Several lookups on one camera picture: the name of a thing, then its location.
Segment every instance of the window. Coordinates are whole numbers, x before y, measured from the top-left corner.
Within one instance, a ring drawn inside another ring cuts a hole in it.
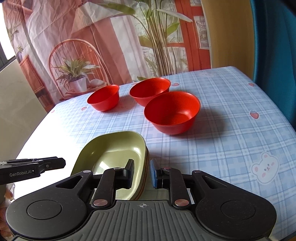
[[[4,22],[3,8],[0,3],[0,70],[15,60],[15,52],[11,46],[6,25]]]

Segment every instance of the table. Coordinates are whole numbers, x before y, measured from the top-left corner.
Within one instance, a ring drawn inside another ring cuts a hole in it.
[[[271,239],[296,231],[296,133],[268,96],[234,67],[171,75],[170,91],[192,93],[201,101],[194,126],[169,136],[157,131],[144,107],[129,96],[132,84],[120,86],[118,105],[98,112],[87,104],[90,93],[59,103],[29,138],[18,158],[63,157],[66,167],[16,183],[21,197],[68,177],[78,154],[93,138],[116,131],[140,133],[150,159],[182,173],[200,169],[260,195],[277,212]],[[142,198],[165,198],[147,179]]]

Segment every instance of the crosshair mark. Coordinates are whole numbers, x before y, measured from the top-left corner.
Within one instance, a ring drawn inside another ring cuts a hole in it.
[[[149,205],[147,205],[147,204],[145,204],[145,203],[141,203],[141,204],[138,205],[138,206],[140,206],[141,208],[145,208],[145,207],[147,207],[147,206],[149,206]]]

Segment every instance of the ridged gray surface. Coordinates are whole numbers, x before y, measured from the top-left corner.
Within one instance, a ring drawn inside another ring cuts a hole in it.
[[[60,240],[222,241],[204,232],[189,211],[173,209],[167,201],[117,201],[109,210],[95,211],[84,227]]]

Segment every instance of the wall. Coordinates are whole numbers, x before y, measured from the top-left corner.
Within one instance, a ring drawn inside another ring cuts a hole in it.
[[[0,72],[0,161],[15,159],[46,112],[15,60]]]
[[[254,27],[250,0],[202,0],[212,68],[234,66],[253,78]]]

